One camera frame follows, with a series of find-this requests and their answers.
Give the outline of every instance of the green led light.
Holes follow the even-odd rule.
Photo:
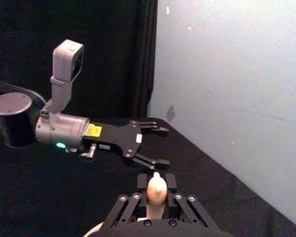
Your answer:
[[[57,143],[56,146],[60,147],[60,148],[66,148],[66,145],[64,143],[61,143],[61,142]]]

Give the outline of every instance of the gray cylindrical joint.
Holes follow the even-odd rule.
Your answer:
[[[80,150],[88,124],[88,118],[61,113],[53,115],[50,120],[40,117],[36,125],[36,139],[42,143],[60,142],[66,147]]]
[[[35,141],[33,126],[38,117],[38,108],[31,98],[23,93],[0,95],[0,129],[5,143],[21,148]]]

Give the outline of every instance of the black table surface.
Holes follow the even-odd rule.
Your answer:
[[[221,230],[235,237],[296,236],[295,224],[165,121],[138,120],[170,129],[167,138],[144,135],[140,154],[170,160],[166,173],[176,176],[180,193],[196,195]],[[97,151],[89,165],[50,145],[8,148],[0,135],[0,236],[81,237],[104,221],[120,194],[136,190],[140,173],[118,154]]]

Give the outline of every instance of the black cylinder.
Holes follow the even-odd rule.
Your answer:
[[[35,141],[32,118],[32,100],[23,93],[7,93],[0,96],[0,129],[5,143],[21,148]]]

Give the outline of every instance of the yellow label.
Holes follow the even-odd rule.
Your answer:
[[[100,137],[101,131],[102,131],[102,127],[95,126],[94,124],[89,124],[89,127],[85,135],[91,136],[91,137]]]

